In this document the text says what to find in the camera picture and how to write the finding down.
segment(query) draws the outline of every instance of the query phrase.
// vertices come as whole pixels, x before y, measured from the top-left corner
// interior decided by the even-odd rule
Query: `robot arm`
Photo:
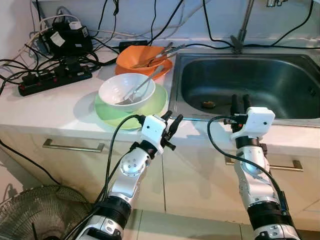
[[[124,228],[138,198],[140,184],[155,155],[162,155],[165,146],[174,150],[169,140],[176,133],[183,119],[179,115],[168,131],[167,120],[171,111],[164,116],[145,117],[141,130],[141,142],[135,142],[131,151],[120,161],[116,180],[105,200],[99,202],[98,211],[89,219],[76,240],[121,240]]]
[[[243,97],[243,102],[246,114],[239,114],[237,96],[232,96],[231,115],[235,121],[231,122],[231,140],[237,148],[236,156],[259,165],[269,173],[267,148],[259,140],[269,131],[275,114],[266,107],[251,107],[248,95]],[[278,194],[271,179],[255,166],[239,160],[235,161],[234,169],[255,240],[300,240],[285,195],[283,192]]]

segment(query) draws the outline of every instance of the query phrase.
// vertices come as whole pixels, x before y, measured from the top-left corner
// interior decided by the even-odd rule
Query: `drawer handle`
[[[46,149],[63,149],[63,150],[72,150],[72,151],[82,151],[82,152],[92,152],[92,153],[101,153],[104,149],[105,144],[99,143],[97,148],[89,148],[89,147],[78,147],[78,146],[63,146],[63,145],[53,145],[52,139],[48,138],[45,140],[42,145],[43,148]]]
[[[230,157],[224,157],[225,165],[234,165]],[[279,166],[279,165],[270,165],[271,169],[285,170],[285,171],[294,171],[294,172],[303,172],[304,169],[299,160],[292,160],[293,166]]]

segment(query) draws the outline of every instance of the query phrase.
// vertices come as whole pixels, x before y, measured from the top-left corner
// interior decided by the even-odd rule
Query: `electric fan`
[[[0,240],[61,240],[91,209],[67,186],[24,191],[0,205]]]

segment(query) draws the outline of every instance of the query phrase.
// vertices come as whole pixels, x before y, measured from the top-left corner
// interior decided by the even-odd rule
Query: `green plate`
[[[138,115],[153,115],[160,114],[164,109],[168,99],[168,93],[163,86],[155,84],[155,90],[152,97],[143,107],[139,108],[134,112],[124,112],[114,109],[107,104],[105,104],[99,97],[96,95],[94,101],[94,109],[98,117],[105,123],[114,127],[117,127],[120,122],[126,117],[134,114]],[[135,118],[129,119],[126,121],[121,129],[138,129],[141,125]]]

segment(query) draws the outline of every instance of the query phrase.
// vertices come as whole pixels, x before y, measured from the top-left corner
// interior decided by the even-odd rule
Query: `stainless steel sink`
[[[230,115],[231,97],[249,94],[275,112],[274,124],[320,126],[320,68],[307,55],[180,53],[169,109],[173,117],[207,121]],[[204,102],[215,107],[206,108]]]

